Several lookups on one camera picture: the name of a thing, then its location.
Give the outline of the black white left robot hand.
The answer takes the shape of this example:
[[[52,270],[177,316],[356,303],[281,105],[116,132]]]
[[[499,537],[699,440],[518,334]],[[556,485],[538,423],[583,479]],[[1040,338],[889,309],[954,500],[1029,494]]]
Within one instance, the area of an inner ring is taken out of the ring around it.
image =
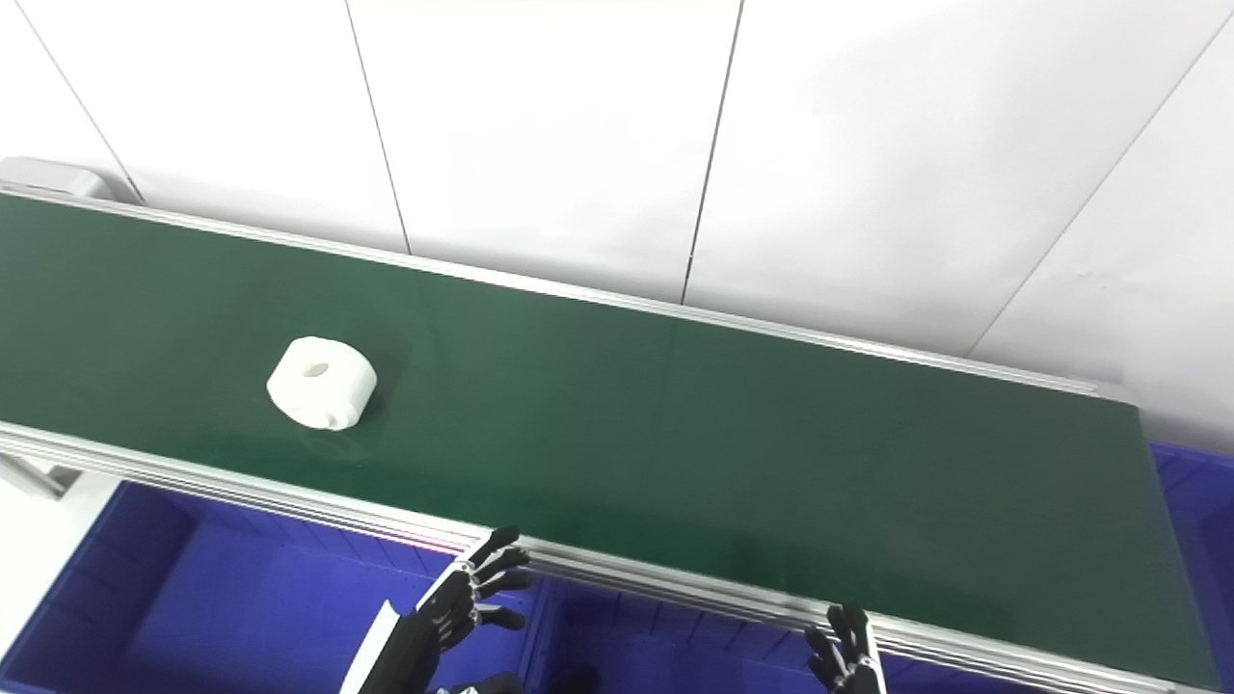
[[[357,650],[342,693],[427,693],[442,654],[480,627],[527,627],[527,616],[486,603],[490,596],[532,587],[529,552],[515,524],[491,531],[437,575],[413,610],[384,601]]]

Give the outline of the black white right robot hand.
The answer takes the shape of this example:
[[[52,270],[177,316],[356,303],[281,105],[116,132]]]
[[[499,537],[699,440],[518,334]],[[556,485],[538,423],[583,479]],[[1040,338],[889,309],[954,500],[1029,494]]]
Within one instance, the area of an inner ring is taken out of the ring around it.
[[[868,611],[854,603],[827,610],[832,637],[818,625],[805,629],[807,667],[828,693],[886,693],[881,654]]]

